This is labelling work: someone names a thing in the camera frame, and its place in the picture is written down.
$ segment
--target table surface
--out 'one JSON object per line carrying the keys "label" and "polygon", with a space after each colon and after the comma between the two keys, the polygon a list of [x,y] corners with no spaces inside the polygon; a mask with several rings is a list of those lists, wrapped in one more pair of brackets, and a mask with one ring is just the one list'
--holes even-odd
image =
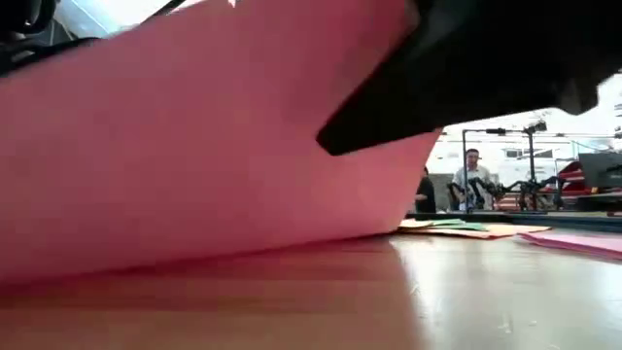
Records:
{"label": "table surface", "polygon": [[622,349],[622,268],[386,236],[0,292],[3,349]]}

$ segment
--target pink paper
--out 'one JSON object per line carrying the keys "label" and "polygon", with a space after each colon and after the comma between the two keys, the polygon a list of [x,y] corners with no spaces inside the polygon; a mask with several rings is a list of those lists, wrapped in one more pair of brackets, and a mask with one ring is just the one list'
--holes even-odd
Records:
{"label": "pink paper", "polygon": [[0,81],[0,283],[391,231],[437,133],[315,136],[406,4],[210,0]]}
{"label": "pink paper", "polygon": [[622,259],[622,237],[555,233],[520,233],[521,237],[543,247],[568,249],[610,259]]}

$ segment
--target person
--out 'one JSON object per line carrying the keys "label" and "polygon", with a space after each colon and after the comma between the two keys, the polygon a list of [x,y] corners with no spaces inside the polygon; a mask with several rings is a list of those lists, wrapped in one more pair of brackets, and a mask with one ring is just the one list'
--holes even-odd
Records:
{"label": "person", "polygon": [[[491,181],[490,171],[486,167],[478,164],[479,151],[477,151],[476,149],[469,149],[466,151],[465,157],[466,157],[466,177],[469,180],[474,179],[474,178],[480,178],[484,182]],[[453,183],[460,186],[461,189],[464,189],[466,187],[465,168],[463,166],[461,166],[460,169],[456,171],[456,174],[454,175]],[[465,210],[466,208],[465,194],[462,192],[459,192],[457,189],[453,189],[452,191],[454,192],[454,195],[456,196],[456,198],[458,198],[458,200],[460,201],[460,210]],[[469,189],[468,194],[469,194],[468,204],[469,204],[469,207],[472,208],[474,207],[474,204],[475,204],[475,194],[472,189]],[[484,204],[484,209],[489,209],[489,210],[493,209],[492,199],[490,198],[490,196],[484,195],[484,197],[486,199],[486,203]]]}
{"label": "person", "polygon": [[421,178],[417,195],[415,196],[415,209],[417,213],[436,213],[436,201],[434,199],[434,186],[429,177],[428,168],[424,168],[424,177]]}

